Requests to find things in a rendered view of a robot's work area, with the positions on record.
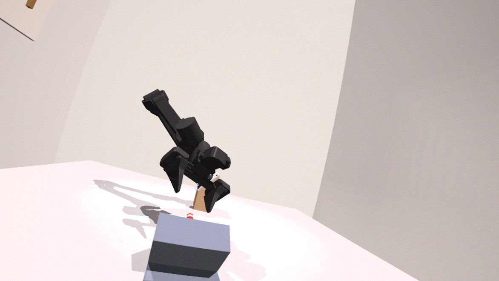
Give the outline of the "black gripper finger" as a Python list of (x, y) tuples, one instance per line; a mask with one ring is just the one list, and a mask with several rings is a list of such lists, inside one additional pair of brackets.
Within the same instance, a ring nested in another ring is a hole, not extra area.
[(206, 196), (204, 196), (206, 212), (211, 212), (216, 200), (226, 193), (227, 189), (223, 188), (223, 186), (220, 185), (216, 189), (213, 189), (211, 192), (209, 192)]
[(163, 168), (176, 194), (181, 189), (184, 170), (188, 163), (186, 159), (179, 155)]

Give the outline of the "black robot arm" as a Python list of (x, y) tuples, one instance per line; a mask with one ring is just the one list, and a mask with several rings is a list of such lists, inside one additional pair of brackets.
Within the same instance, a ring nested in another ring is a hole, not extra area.
[[(200, 150), (195, 157), (195, 164), (203, 163), (211, 168), (208, 179), (213, 178), (215, 170), (226, 170), (230, 167), (230, 158), (217, 146), (212, 146), (204, 140), (204, 132), (200, 129), (195, 117), (181, 119), (168, 102), (164, 90), (155, 90), (145, 95), (142, 103), (152, 114), (158, 116), (168, 131), (176, 146), (187, 154)], [(205, 151), (205, 152), (204, 152)]]

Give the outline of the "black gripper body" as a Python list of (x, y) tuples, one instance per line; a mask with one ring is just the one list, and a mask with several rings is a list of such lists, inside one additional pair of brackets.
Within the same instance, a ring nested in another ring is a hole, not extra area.
[(208, 176), (212, 173), (212, 170), (207, 165), (201, 163), (195, 164), (195, 157), (198, 155), (200, 150), (193, 151), (190, 155), (184, 152), (179, 146), (173, 147), (173, 149), (169, 150), (161, 159), (160, 166), (165, 167), (168, 165), (175, 157), (182, 156), (184, 159), (187, 159), (189, 162), (184, 170), (184, 175), (186, 175), (189, 179), (194, 181), (195, 183), (200, 184), (205, 187), (205, 195), (211, 192), (213, 189), (216, 189), (218, 186), (223, 186), (223, 188), (227, 189), (227, 193), (221, 196), (219, 201), (226, 195), (230, 194), (230, 185), (224, 182), (222, 179), (216, 180), (214, 183), (208, 179)]

